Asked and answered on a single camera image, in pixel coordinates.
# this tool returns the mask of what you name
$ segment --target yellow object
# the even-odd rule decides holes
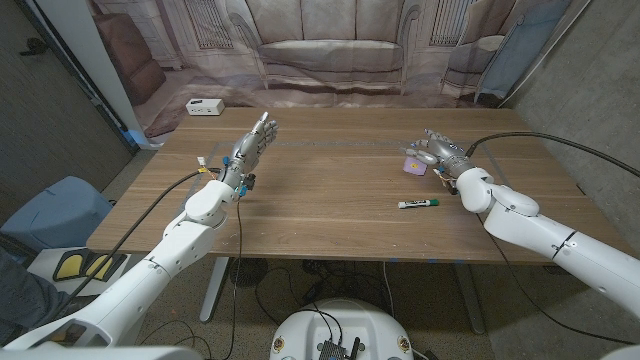
[[[91,275],[91,273],[93,273],[96,270],[96,268],[102,265],[102,262],[106,258],[107,258],[107,255],[101,255],[99,258],[97,258],[96,261],[94,261],[93,264],[91,264],[91,266],[89,266],[89,268],[87,269],[86,275],[87,276]],[[104,277],[104,274],[106,274],[107,270],[109,270],[109,267],[111,266],[112,263],[113,263],[113,258],[107,261],[107,264],[103,266],[102,269],[100,269],[100,271],[98,271],[94,279],[102,280],[102,278]]]
[[[82,260],[82,255],[71,255],[66,258],[62,265],[60,265],[60,269],[58,269],[56,273],[56,278],[64,279],[80,275]]]

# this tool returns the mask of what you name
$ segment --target black cable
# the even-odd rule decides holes
[[[499,133],[499,134],[493,134],[493,135],[489,135],[487,137],[483,137],[482,139],[474,142],[469,149],[467,150],[467,153],[465,154],[467,157],[471,157],[471,155],[473,155],[473,152],[476,150],[476,148],[478,147],[478,145],[482,144],[483,142],[487,141],[487,140],[491,140],[491,139],[497,139],[497,138],[501,138],[501,137],[512,137],[512,136],[530,136],[530,137],[539,137],[539,138],[543,138],[543,139],[547,139],[547,140],[552,140],[555,142],[559,142],[565,145],[569,145],[571,147],[574,147],[576,149],[580,149],[582,151],[586,151],[589,154],[595,155],[601,159],[604,159],[630,173],[632,173],[633,175],[640,177],[640,171],[631,167],[630,165],[627,165],[625,163],[623,163],[622,161],[615,159],[605,153],[601,153],[598,150],[592,149],[588,146],[584,146],[582,144],[578,144],[575,143],[573,141],[567,140],[567,139],[563,139],[557,136],[553,136],[553,135],[549,135],[549,134],[543,134],[543,133],[537,133],[537,132],[506,132],[506,133]]]
[[[264,275],[264,277],[262,278],[262,280],[260,280],[260,282],[256,285],[256,287],[253,289],[253,293],[255,294],[256,297],[256,301],[258,302],[258,306],[260,306],[260,309],[262,309],[262,312],[265,313],[265,315],[267,315],[267,317],[269,319],[271,319],[271,321],[273,321],[274,324],[280,326],[280,322],[278,322],[278,320],[276,320],[273,316],[271,316],[271,314],[269,314],[269,312],[267,311],[267,309],[264,307],[264,305],[262,304],[262,301],[260,301],[260,295],[258,293],[258,288],[260,288],[260,284],[262,284],[262,282],[264,281],[264,279],[267,278],[267,275],[269,275],[269,273],[274,272],[274,271],[278,271],[278,270],[282,270],[284,272],[287,273],[287,278],[289,279],[289,291],[291,292],[291,295],[293,295],[293,300],[296,302],[296,304],[298,306],[302,306],[302,304],[300,303],[300,301],[298,301],[298,298],[296,297],[295,293],[293,292],[293,286],[291,284],[291,272],[289,271],[289,269],[287,268],[283,268],[283,267],[275,267],[273,269],[270,269],[269,271],[267,271],[267,273]]]
[[[336,318],[333,317],[333,315],[326,313],[324,311],[314,310],[314,309],[300,309],[298,311],[295,311],[294,314],[299,312],[304,312],[304,311],[311,311],[311,312],[318,313],[320,315],[327,315],[328,317],[332,318],[333,321],[335,321],[336,324],[338,324],[338,329],[340,329],[340,339],[338,340],[338,346],[342,345],[342,326],[340,326],[340,323],[338,322],[338,320],[336,320]]]
[[[478,217],[478,220],[480,220],[480,223],[482,224],[483,222],[482,222],[482,219],[480,218],[480,215],[476,214],[476,216]],[[594,338],[597,338],[597,339],[612,341],[612,342],[625,344],[625,345],[636,345],[636,343],[631,342],[631,341],[620,340],[620,339],[611,338],[611,337],[608,337],[608,336],[593,334],[593,333],[590,333],[590,332],[587,332],[587,331],[584,331],[584,330],[573,328],[571,326],[568,326],[568,325],[565,325],[565,324],[561,323],[560,321],[554,319],[551,315],[547,314],[547,312],[544,311],[538,304],[536,304],[535,301],[533,301],[533,299],[531,298],[531,296],[529,296],[529,294],[524,290],[524,287],[520,284],[520,280],[518,280],[518,277],[516,276],[516,273],[514,272],[513,267],[511,266],[511,262],[507,259],[507,256],[504,254],[504,252],[502,251],[502,249],[498,245],[498,242],[493,237],[493,235],[491,235],[489,232],[487,232],[487,234],[489,234],[489,237],[491,238],[491,241],[493,241],[493,244],[496,246],[496,248],[498,248],[498,251],[500,252],[500,255],[502,255],[502,258],[507,263],[507,267],[509,268],[509,271],[511,272],[511,276],[516,281],[516,284],[518,285],[518,288],[520,289],[520,291],[522,291],[522,293],[527,298],[527,300],[529,300],[531,305],[533,305],[536,309],[538,309],[538,311],[540,311],[549,320],[553,321],[554,323],[562,326],[563,328],[565,328],[567,330],[571,330],[571,331],[576,332],[578,334],[591,336],[591,337],[594,337]]]
[[[192,336],[187,336],[184,339],[181,339],[180,341],[177,341],[173,344],[173,346],[176,346],[178,344],[180,344],[183,341],[187,341],[189,339],[193,339],[193,341],[195,341],[195,339],[200,339],[202,340],[202,342],[207,345],[207,351],[209,352],[209,357],[207,358],[207,360],[211,360],[211,347],[209,346],[209,343],[207,342],[207,340],[205,340],[202,336],[198,336],[198,335],[192,335]]]
[[[155,330],[153,330],[149,335],[147,335],[147,337],[145,337],[141,342],[140,345],[143,345],[151,336],[153,336],[153,334],[155,334],[156,332],[158,332],[160,329],[162,329],[163,327],[172,324],[172,323],[181,323],[184,324],[184,326],[186,326],[189,329],[189,332],[191,333],[191,336],[196,336],[193,332],[193,329],[191,328],[191,326],[189,326],[189,324],[187,324],[185,321],[182,320],[171,320],[171,321],[167,321],[166,323],[158,326]],[[191,343],[191,347],[194,347],[196,345],[196,339],[193,338],[193,342]]]
[[[316,308],[316,310],[318,310],[318,313],[320,313],[320,316],[322,316],[322,320],[324,320],[324,323],[327,324],[327,327],[329,328],[329,341],[333,343],[333,331],[331,331],[331,326],[329,325],[327,318],[325,318],[324,315],[320,312],[320,309],[318,309],[318,305],[316,305],[315,301],[312,301],[311,303],[313,304],[313,307]]]
[[[382,300],[381,303],[383,306],[387,307],[387,312],[389,314],[391,314],[391,300],[388,298],[389,294],[387,293],[387,288],[386,285],[384,283],[384,281],[382,279],[379,279],[371,274],[366,274],[366,273],[362,273],[362,272],[357,272],[357,271],[350,271],[350,270],[338,270],[338,271],[342,271],[342,274],[338,274],[335,272],[335,270],[332,270],[328,263],[324,264],[324,268],[327,271],[327,273],[331,276],[336,276],[336,277],[358,277],[361,276],[362,278],[364,278],[364,280],[367,282],[367,284],[369,286],[371,286],[372,288],[376,288],[380,294],[380,299]],[[375,280],[378,282],[378,284],[372,284],[369,279]]]
[[[236,210],[238,213],[238,227],[240,228],[239,233],[240,233],[240,250],[238,250],[238,265],[236,267],[236,279],[233,282],[233,315],[232,315],[232,320],[231,320],[231,346],[229,346],[229,352],[227,353],[227,356],[225,356],[224,358],[222,358],[222,360],[228,360],[231,357],[231,354],[233,353],[233,346],[235,344],[236,341],[236,303],[237,303],[237,291],[238,291],[238,275],[240,274],[240,261],[242,259],[242,221],[240,220],[240,199],[238,199],[238,205],[236,206]],[[214,357],[211,356],[211,354],[209,354],[209,359],[208,360],[217,360]]]
[[[220,168],[208,168],[209,171],[213,171],[216,173],[220,172]],[[169,186],[166,190],[164,190],[162,192],[162,194],[160,194],[160,196],[158,196],[158,198],[147,208],[147,210],[140,215],[140,217],[138,218],[138,220],[136,220],[136,222],[129,228],[129,230],[122,236],[122,238],[120,239],[120,241],[118,241],[118,243],[116,244],[116,246],[113,247],[113,249],[111,249],[111,251],[109,252],[109,254],[107,255],[107,257],[102,260],[101,266],[96,267],[93,272],[91,274],[89,274],[89,276],[87,276],[84,281],[82,281],[82,283],[71,293],[71,295],[69,295],[69,297],[67,298],[67,300],[65,300],[62,304],[60,304],[60,306],[58,307],[58,309],[49,317],[48,321],[52,321],[53,319],[55,319],[58,315],[60,315],[60,313],[67,307],[69,306],[69,304],[71,303],[71,301],[78,296],[78,294],[89,284],[89,282],[91,282],[91,280],[93,280],[93,278],[96,276],[96,274],[98,272],[100,272],[102,270],[102,268],[107,265],[107,263],[109,262],[109,259],[111,259],[113,257],[113,255],[118,251],[118,249],[120,249],[120,247],[122,246],[122,244],[124,244],[124,242],[129,238],[129,236],[131,235],[131,233],[133,233],[133,231],[138,227],[138,225],[140,225],[140,223],[142,222],[142,220],[144,220],[147,215],[149,215],[149,213],[151,212],[151,210],[153,210],[153,208],[156,207],[156,205],[158,205],[158,203],[160,202],[160,200],[162,200],[162,198],[164,198],[171,190],[173,190],[175,187],[177,187],[178,185],[182,184],[183,182],[191,179],[192,177],[196,176],[200,174],[199,171],[194,171],[191,174],[183,177],[182,179],[176,181],[175,183],[173,183],[171,186]]]
[[[320,276],[320,278],[322,279],[322,284],[325,284],[325,283],[329,284],[329,287],[330,287],[330,288],[331,288],[331,290],[333,291],[333,294],[334,294],[334,295],[339,293],[338,289],[336,289],[336,287],[335,287],[335,286],[333,286],[333,284],[331,283],[331,281],[329,281],[329,276],[324,276],[324,275],[322,275],[322,274],[320,274],[320,273],[318,273],[318,276]]]

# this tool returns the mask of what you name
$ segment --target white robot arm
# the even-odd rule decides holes
[[[533,199],[493,184],[493,177],[475,167],[451,140],[427,134],[430,139],[416,143],[426,146],[426,152],[401,151],[427,165],[443,166],[456,178],[463,206],[474,213],[489,212],[484,228],[490,234],[552,260],[640,318],[640,261],[541,215]]]
[[[162,240],[138,264],[87,307],[19,337],[4,350],[38,347],[67,332],[81,334],[73,347],[118,345],[182,270],[206,255],[227,220],[226,208],[239,199],[243,186],[253,185],[248,174],[258,157],[276,137],[278,126],[260,118],[253,130],[233,148],[230,160],[219,175],[194,194],[185,211],[165,229]]]

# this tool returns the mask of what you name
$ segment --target white power strip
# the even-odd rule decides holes
[[[191,99],[186,107],[189,115],[220,115],[224,103],[222,99]]]

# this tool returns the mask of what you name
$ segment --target door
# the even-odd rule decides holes
[[[40,36],[13,0],[0,0],[0,224],[72,175],[98,191],[131,160],[51,50],[21,56]]]

